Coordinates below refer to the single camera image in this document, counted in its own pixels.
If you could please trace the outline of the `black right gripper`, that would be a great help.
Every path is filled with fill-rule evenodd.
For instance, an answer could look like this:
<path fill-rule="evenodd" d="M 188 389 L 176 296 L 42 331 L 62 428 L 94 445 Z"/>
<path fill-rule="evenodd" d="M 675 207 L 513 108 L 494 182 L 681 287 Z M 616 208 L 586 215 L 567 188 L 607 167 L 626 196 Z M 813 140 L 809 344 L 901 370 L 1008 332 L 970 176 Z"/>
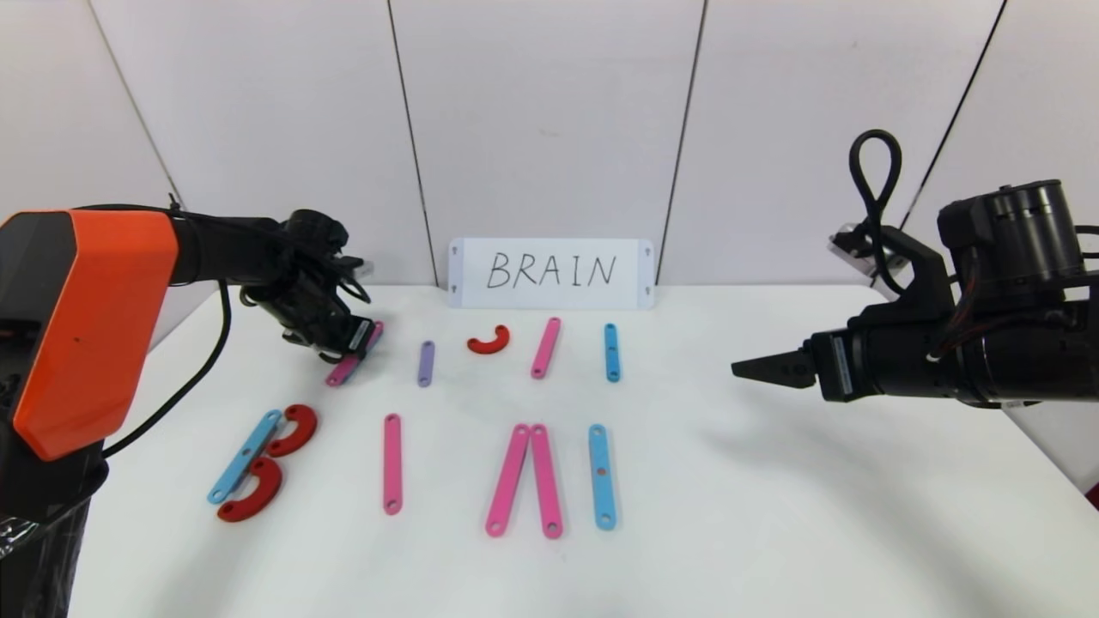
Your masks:
<path fill-rule="evenodd" d="M 864 397 L 958 399 L 956 361 L 926 360 L 934 322 L 884 322 L 852 318 L 847 327 L 810 336 L 804 347 L 734 361 L 741 379 L 808 390 L 820 385 L 828 402 Z"/>

